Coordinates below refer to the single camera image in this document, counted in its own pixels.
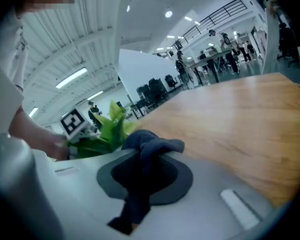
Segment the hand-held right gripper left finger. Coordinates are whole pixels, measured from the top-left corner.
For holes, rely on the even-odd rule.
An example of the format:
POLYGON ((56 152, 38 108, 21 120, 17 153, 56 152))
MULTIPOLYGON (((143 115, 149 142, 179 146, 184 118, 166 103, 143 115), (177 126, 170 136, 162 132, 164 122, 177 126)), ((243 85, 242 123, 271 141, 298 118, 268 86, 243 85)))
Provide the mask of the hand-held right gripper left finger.
POLYGON ((33 150, 39 185, 46 197, 52 219, 44 219, 35 232, 43 240, 138 240, 138 232, 122 234, 107 224, 117 217, 124 201, 109 197, 97 182, 99 169, 133 149, 111 154, 53 162, 33 150))

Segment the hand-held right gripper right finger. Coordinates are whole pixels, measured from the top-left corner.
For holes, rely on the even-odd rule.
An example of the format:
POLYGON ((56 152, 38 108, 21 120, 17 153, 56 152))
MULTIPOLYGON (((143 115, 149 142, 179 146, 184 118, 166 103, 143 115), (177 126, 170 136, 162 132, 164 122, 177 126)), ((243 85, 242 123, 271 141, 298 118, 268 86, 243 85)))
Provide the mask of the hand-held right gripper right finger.
POLYGON ((132 233, 133 240, 227 240, 239 235, 245 229, 222 199, 224 190, 234 191, 260 221, 275 210, 256 188, 225 166, 178 152, 164 157, 189 167, 192 186, 178 202, 153 206, 132 233))

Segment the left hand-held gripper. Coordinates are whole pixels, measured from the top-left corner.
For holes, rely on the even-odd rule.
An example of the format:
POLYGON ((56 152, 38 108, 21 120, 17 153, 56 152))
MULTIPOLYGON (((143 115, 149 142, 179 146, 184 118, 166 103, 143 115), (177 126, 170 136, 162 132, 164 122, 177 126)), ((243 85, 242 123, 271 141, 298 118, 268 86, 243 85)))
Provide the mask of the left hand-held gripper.
POLYGON ((98 129, 77 108, 64 115, 60 119, 59 124, 66 136, 69 158, 90 158, 97 156, 95 151, 74 146, 98 136, 98 129))

